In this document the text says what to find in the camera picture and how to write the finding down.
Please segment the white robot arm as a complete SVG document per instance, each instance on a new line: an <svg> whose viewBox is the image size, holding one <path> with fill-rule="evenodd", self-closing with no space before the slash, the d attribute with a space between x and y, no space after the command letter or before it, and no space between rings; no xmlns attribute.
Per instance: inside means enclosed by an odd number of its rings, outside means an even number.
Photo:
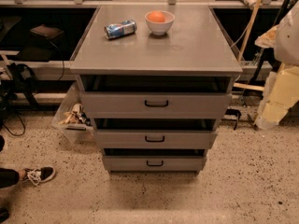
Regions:
<svg viewBox="0 0 299 224"><path fill-rule="evenodd" d="M282 121L290 108L299 102L299 1L286 16L259 36L258 47L274 50L281 62L278 71L271 72L263 90L255 125L271 129Z"/></svg>

